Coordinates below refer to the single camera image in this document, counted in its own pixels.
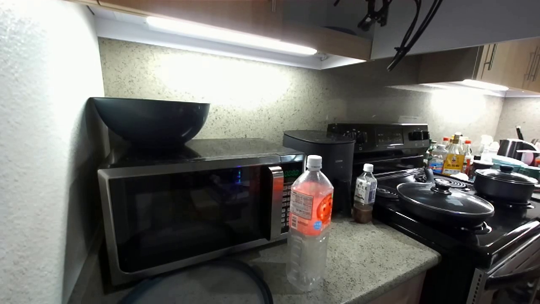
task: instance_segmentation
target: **microwave keypad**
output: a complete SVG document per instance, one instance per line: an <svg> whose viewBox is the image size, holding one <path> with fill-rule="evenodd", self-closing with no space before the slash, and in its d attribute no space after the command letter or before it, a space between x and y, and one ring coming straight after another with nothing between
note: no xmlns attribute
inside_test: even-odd
<svg viewBox="0 0 540 304"><path fill-rule="evenodd" d="M291 208L291 186L293 183L283 184L283 198L281 200L281 232L289 231L289 209Z"/></svg>

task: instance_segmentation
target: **bottle cap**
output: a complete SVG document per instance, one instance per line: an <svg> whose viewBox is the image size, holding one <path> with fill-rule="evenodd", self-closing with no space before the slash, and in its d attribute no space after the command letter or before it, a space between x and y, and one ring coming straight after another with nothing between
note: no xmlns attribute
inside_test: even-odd
<svg viewBox="0 0 540 304"><path fill-rule="evenodd" d="M364 172L373 172L373 165L370 163L364 164Z"/></svg>
<svg viewBox="0 0 540 304"><path fill-rule="evenodd" d="M319 155L308 155L307 157L307 168L308 169L321 169L322 168L322 157Z"/></svg>

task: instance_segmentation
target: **yellow label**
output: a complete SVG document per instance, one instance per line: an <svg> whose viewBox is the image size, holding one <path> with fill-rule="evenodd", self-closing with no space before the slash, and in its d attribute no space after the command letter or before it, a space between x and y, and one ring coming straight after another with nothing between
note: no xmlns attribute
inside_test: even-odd
<svg viewBox="0 0 540 304"><path fill-rule="evenodd" d="M452 175L461 172L463 169L463 160L465 155L462 154L448 154L446 160L444 161L442 174Z"/></svg>

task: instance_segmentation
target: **under-cabinet light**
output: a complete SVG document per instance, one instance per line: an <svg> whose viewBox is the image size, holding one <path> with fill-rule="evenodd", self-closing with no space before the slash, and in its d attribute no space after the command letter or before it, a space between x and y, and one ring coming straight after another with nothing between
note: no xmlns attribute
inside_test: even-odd
<svg viewBox="0 0 540 304"><path fill-rule="evenodd" d="M301 45L283 42L277 39L251 35L243 32L194 23L189 21L171 20L158 17L147 17L146 22L153 27L173 31L180 35L202 38L212 41L242 45L245 47L266 49L294 55L309 56L317 50Z"/></svg>
<svg viewBox="0 0 540 304"><path fill-rule="evenodd" d="M492 84L492 83L478 81L478 80L465 79L461 83L469 87L475 87L475 88L480 88L480 89L493 90L493 91L508 91L508 87L505 87L503 85Z"/></svg>

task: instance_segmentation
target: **black bowl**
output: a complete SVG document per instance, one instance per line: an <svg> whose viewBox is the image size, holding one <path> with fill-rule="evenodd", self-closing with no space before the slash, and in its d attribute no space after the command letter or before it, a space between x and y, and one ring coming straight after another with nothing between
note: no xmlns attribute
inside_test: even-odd
<svg viewBox="0 0 540 304"><path fill-rule="evenodd" d="M206 122L210 104L131 98L91 97L103 122L137 146L181 146Z"/></svg>

